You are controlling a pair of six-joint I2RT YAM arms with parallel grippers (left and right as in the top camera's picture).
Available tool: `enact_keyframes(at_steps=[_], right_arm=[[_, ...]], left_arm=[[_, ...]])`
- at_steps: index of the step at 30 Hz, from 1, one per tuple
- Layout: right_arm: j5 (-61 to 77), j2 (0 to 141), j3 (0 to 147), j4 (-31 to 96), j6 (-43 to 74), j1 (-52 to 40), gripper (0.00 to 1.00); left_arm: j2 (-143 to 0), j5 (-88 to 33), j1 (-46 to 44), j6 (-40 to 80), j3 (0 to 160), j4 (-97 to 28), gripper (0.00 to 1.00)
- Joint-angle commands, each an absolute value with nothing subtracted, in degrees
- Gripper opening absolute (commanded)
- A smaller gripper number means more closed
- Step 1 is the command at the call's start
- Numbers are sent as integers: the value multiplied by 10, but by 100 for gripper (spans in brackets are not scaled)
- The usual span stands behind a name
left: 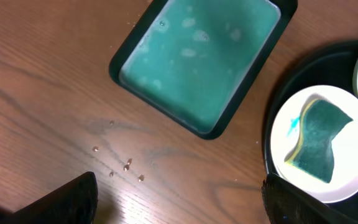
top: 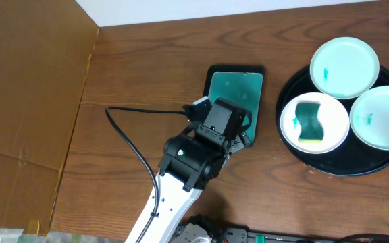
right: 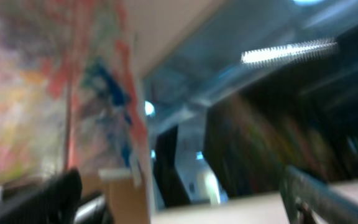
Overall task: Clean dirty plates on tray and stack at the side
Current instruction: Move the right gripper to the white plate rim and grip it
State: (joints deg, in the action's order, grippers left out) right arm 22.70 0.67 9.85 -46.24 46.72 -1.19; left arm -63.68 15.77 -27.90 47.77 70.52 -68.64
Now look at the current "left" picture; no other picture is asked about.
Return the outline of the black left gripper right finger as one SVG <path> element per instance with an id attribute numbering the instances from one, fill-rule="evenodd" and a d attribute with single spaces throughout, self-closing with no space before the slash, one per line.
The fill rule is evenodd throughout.
<path id="1" fill-rule="evenodd" d="M 262 199 L 270 223 L 358 224 L 330 208 L 277 174 L 268 174 L 262 184 Z"/>

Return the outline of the white plate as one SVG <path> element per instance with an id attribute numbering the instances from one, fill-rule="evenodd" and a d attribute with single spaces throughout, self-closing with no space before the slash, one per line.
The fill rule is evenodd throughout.
<path id="1" fill-rule="evenodd" d="M 330 183 L 284 163 L 293 150 L 300 132 L 300 113 L 315 98 L 325 99 L 339 107 L 353 121 L 332 140 L 334 171 Z M 279 109 L 270 134 L 270 152 L 280 177 L 324 203 L 345 200 L 358 192 L 358 99 L 349 92 L 329 85 L 304 88 L 292 95 Z"/>

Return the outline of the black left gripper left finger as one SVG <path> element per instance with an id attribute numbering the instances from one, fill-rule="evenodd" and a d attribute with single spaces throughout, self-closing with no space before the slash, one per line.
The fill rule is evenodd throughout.
<path id="1" fill-rule="evenodd" d="M 0 224 L 92 224 L 98 205 L 93 172 L 67 184 L 0 221 Z"/>

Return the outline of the green yellow sponge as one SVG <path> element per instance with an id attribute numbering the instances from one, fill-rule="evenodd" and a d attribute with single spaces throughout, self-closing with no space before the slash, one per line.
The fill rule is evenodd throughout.
<path id="1" fill-rule="evenodd" d="M 334 171 L 332 140 L 353 119 L 331 102 L 315 98 L 304 105 L 296 146 L 284 163 L 328 184 Z"/>

